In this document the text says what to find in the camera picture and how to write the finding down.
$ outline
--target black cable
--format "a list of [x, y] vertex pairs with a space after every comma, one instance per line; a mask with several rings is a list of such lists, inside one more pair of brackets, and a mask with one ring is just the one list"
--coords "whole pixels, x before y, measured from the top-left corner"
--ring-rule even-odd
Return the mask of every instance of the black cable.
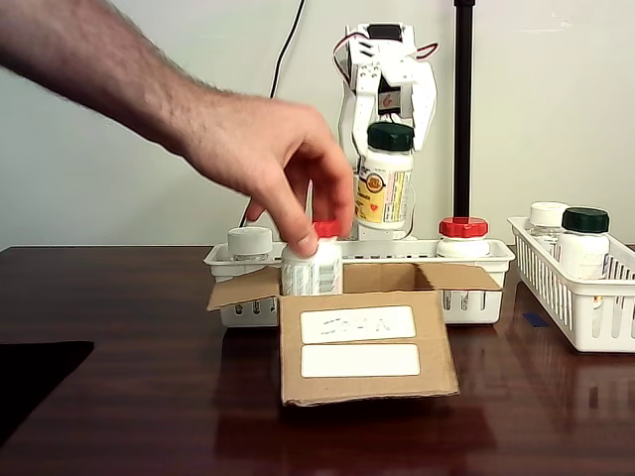
[[[302, 17], [302, 13], [305, 10], [305, 4], [307, 0], [300, 0], [298, 4], [298, 10], [296, 11], [296, 17], [294, 18], [294, 23], [291, 26], [291, 30], [289, 31], [289, 35], [287, 35], [287, 39], [282, 46], [282, 49], [278, 53], [278, 59], [276, 59], [276, 68], [274, 69], [274, 78], [271, 83], [271, 91], [269, 92], [269, 98], [273, 99], [276, 96], [276, 90], [278, 89], [278, 80], [280, 79], [280, 68], [282, 67], [282, 61], [285, 58], [285, 54], [289, 45], [291, 44], [294, 35], [296, 34], [296, 30], [298, 29], [298, 24], [300, 23], [300, 17]], [[245, 211], [242, 213], [242, 218], [240, 219], [240, 227], [242, 228], [247, 223], [247, 207], [245, 207]]]

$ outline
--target blue tape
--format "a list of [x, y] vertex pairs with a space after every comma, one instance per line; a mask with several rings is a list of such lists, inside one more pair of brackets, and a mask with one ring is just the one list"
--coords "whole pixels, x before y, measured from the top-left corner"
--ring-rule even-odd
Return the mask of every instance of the blue tape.
[[534, 327], [548, 327], [549, 325], [535, 312], [525, 312], [523, 317]]

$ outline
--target green bottle cap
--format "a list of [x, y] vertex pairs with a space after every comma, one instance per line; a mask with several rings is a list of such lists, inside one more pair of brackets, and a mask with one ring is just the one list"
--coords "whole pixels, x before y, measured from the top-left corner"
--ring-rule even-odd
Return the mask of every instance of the green bottle cap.
[[406, 124], [374, 122], [368, 126], [368, 145], [380, 151], [410, 151], [414, 139], [415, 130]]
[[608, 213], [597, 208], [574, 206], [563, 214], [563, 228], [578, 233], [606, 233]]

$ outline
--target white pill bottle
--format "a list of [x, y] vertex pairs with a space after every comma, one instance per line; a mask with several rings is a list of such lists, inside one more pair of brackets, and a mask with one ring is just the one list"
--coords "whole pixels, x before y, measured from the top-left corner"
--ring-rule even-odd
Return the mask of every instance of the white pill bottle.
[[556, 259], [563, 270], [579, 280], [602, 280], [608, 272], [609, 217], [597, 208], [572, 207], [563, 214], [564, 232], [558, 239]]
[[321, 296], [343, 293], [342, 252], [336, 221], [315, 222], [317, 251], [301, 258], [287, 245], [282, 250], [282, 295]]
[[269, 228], [245, 226], [227, 233], [227, 249], [234, 261], [263, 261], [274, 249], [273, 233]]
[[529, 234], [552, 256], [563, 233], [563, 214], [569, 206], [555, 201], [532, 203], [529, 213]]
[[375, 122], [368, 127], [368, 152], [359, 164], [355, 220], [367, 228], [399, 230], [413, 170], [415, 130], [406, 124]]
[[439, 223], [441, 240], [437, 256], [444, 258], [482, 258], [489, 255], [485, 240], [489, 225], [481, 218], [450, 217]]

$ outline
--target robotic arm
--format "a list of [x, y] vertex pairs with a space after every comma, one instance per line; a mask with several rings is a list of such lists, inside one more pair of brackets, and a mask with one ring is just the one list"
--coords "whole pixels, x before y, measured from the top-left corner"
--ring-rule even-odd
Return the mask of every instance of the robotic arm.
[[362, 24], [347, 28], [345, 39], [346, 55], [335, 65], [344, 80], [339, 142], [351, 166], [356, 169], [368, 149], [368, 126], [384, 118], [412, 126], [420, 151], [435, 116], [437, 87], [430, 64], [417, 60], [413, 27]]

